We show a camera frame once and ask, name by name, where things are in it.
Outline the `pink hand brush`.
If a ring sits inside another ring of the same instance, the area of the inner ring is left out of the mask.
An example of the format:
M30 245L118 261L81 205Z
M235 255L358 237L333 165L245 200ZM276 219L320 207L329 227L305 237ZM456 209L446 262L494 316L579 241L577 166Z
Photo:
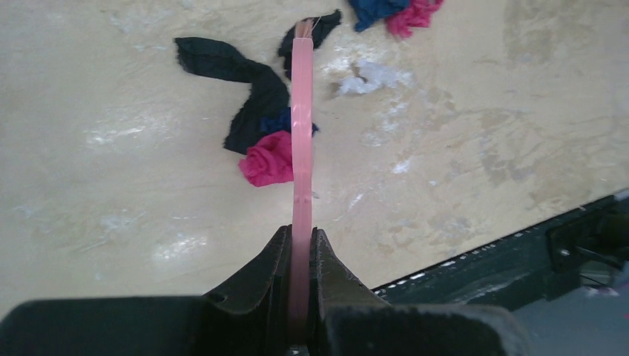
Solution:
M312 237L312 97L313 53L311 19L295 25L292 42L292 168L294 196L292 247L289 273L289 344L307 339L309 310L309 258Z

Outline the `pink paper scrap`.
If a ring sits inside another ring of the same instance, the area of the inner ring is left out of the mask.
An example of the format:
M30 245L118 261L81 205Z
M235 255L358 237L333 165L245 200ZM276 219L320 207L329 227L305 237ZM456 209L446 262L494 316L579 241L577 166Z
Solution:
M432 15L441 9L444 0L411 0L408 8L386 18L386 29L394 37L408 39L413 28L428 28Z

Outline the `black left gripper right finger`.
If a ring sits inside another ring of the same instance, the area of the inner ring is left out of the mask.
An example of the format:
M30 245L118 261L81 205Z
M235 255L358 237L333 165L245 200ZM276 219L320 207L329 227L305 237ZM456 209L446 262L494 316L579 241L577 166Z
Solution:
M311 355L529 355L528 337L497 306L392 305L312 231L307 348Z

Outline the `white paper scrap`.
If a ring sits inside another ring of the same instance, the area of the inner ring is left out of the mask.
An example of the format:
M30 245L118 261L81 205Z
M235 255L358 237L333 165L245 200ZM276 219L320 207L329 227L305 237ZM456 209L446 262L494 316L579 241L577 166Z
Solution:
M396 67L360 59L354 65L355 73L341 79L337 96L364 95L381 88L395 89L399 85L412 86L413 75Z

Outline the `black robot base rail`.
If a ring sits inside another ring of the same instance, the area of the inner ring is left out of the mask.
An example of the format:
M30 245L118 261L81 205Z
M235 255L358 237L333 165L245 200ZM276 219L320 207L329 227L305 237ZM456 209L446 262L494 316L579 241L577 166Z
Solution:
M516 310L584 281L609 286L628 264L628 190L579 206L382 286L391 304L489 304Z

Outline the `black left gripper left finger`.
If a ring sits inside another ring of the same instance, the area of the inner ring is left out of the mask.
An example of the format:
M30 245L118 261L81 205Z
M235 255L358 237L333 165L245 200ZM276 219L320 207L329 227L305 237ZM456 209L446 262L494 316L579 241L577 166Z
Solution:
M281 355L291 229L203 295L31 300L1 321L3 355Z

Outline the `dark blue paper scrap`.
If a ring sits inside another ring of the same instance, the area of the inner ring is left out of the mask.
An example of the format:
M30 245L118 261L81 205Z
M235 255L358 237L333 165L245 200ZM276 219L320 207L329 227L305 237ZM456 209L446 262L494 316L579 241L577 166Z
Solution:
M260 131L265 134L274 134L279 131L292 132L292 109L283 108L275 116L264 116L260 119Z

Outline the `round magenta paper ball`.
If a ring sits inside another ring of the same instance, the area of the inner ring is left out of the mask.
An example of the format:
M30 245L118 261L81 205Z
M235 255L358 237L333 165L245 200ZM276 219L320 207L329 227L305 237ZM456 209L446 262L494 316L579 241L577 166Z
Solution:
M292 182L292 135L278 131L264 136L246 151L238 167L246 180L255 187Z

